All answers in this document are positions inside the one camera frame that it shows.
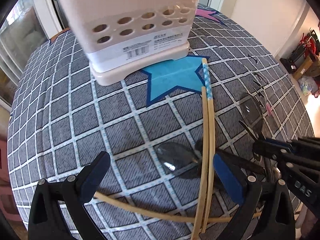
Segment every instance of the basket base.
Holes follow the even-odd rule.
[[[102,73],[96,72],[92,67],[91,62],[89,63],[89,66],[90,66],[91,73],[96,78],[98,84],[101,86],[109,86],[123,80],[129,74],[141,68],[144,68],[146,66],[149,66],[161,61],[169,60],[169,59],[178,60],[183,57],[186,57],[189,52],[189,47],[190,47],[190,44],[187,41],[185,44],[176,46],[172,49],[167,49],[167,50],[158,52],[156,54],[138,59],[136,61],[124,64],[122,66],[119,66],[117,68],[114,68]]]

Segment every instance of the blue rubber tip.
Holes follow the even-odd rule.
[[[213,166],[232,201],[242,205],[244,202],[244,189],[219,154],[214,155]]]

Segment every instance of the utensil holder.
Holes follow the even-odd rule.
[[[198,0],[60,0],[100,85],[188,54]]]

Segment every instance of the gray checkered tablecloth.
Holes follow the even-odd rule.
[[[255,95],[252,73],[263,75],[275,118],[264,113],[263,133],[284,140],[313,136],[306,109],[287,73],[252,35],[218,13],[224,24],[196,17],[190,54],[209,56],[215,106],[216,146],[252,159],[252,139],[238,123],[243,92]],[[158,212],[194,216],[200,179],[166,174],[154,147],[172,141],[194,148],[202,137],[199,94],[177,89],[146,107],[147,75],[137,71],[102,87],[71,31],[44,43],[28,60],[12,105],[8,135],[9,173],[20,215],[28,226],[37,181],[63,181],[78,174],[101,151],[111,168],[100,191],[112,198]],[[193,169],[182,169],[194,172]],[[299,200],[292,196],[294,208]],[[108,239],[190,239],[193,225],[149,218],[93,199],[85,205]],[[80,235],[61,204],[71,233]],[[215,190],[211,217],[237,209],[226,192]],[[246,236],[257,222],[253,220]],[[201,239],[216,239],[225,223],[209,225]]]

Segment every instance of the white label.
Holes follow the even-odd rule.
[[[112,45],[97,52],[88,53],[93,68],[105,72],[134,60],[185,44],[191,25],[185,25],[149,33]]]

